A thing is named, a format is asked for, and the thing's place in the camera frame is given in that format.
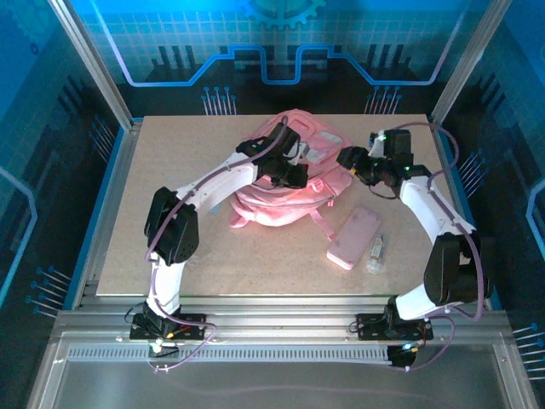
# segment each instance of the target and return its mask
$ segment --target backpack strap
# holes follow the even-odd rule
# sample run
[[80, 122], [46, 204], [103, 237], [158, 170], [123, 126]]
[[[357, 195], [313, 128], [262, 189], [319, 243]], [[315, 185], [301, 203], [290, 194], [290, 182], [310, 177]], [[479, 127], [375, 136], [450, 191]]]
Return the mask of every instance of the backpack strap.
[[331, 228], [329, 223], [320, 215], [318, 210], [314, 209], [309, 213], [310, 217], [314, 220], [316, 224], [320, 226], [320, 228], [324, 231], [325, 235], [329, 239], [329, 241], [333, 241], [335, 239], [335, 231]]

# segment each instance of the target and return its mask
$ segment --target glass panel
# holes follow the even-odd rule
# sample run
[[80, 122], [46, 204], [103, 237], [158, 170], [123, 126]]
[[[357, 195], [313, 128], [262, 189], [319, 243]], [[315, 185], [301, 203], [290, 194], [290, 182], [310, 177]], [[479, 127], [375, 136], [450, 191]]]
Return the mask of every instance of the glass panel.
[[[478, 228], [496, 236], [500, 301], [515, 330], [536, 322], [538, 333], [545, 331], [544, 21], [545, 3], [511, 4], [445, 121], [460, 142], [462, 199]], [[545, 399], [545, 384], [532, 384]]]
[[431, 112], [488, 2], [72, 1], [136, 117]]
[[[0, 11], [0, 407], [8, 408], [26, 406], [118, 124], [46, 1], [0, 2]], [[27, 187], [37, 217], [14, 183]], [[37, 274], [49, 266], [66, 278]]]

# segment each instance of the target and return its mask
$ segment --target pink backpack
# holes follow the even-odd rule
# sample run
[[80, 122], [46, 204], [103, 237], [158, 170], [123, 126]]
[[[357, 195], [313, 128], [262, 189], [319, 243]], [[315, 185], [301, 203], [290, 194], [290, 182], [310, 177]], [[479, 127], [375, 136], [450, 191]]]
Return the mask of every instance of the pink backpack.
[[294, 109], [281, 112], [266, 121], [249, 138], [269, 135], [284, 115], [288, 126], [308, 143], [310, 150], [300, 163], [308, 164], [308, 184], [303, 189], [273, 188], [268, 177], [243, 187], [230, 198], [235, 210], [230, 226], [241, 228], [249, 221], [265, 226], [283, 226], [306, 215], [324, 230], [329, 239], [333, 230], [318, 213], [321, 205], [333, 205], [333, 200], [352, 182], [352, 176], [336, 162], [337, 154], [352, 145], [350, 140], [308, 112]]

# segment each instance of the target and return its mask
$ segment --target gear logo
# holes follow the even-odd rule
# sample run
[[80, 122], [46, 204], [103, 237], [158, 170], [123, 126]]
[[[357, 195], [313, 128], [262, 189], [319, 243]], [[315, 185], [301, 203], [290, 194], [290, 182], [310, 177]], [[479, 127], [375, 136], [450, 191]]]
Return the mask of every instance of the gear logo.
[[243, 0], [246, 17], [264, 23], [270, 29], [288, 26], [295, 29], [297, 23], [306, 24], [307, 17], [316, 17], [317, 8], [325, 6], [325, 0]]
[[47, 32], [53, 21], [47, 0], [0, 0], [0, 9], [8, 10], [19, 28], [33, 42]]

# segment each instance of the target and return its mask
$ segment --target pink phone case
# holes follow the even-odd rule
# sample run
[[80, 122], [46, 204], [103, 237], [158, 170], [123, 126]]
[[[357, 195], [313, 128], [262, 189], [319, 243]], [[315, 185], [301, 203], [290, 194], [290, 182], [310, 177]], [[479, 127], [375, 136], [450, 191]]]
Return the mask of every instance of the pink phone case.
[[381, 222], [379, 216], [372, 211], [362, 206], [356, 207], [331, 242], [327, 258], [345, 270], [352, 270], [364, 254]]

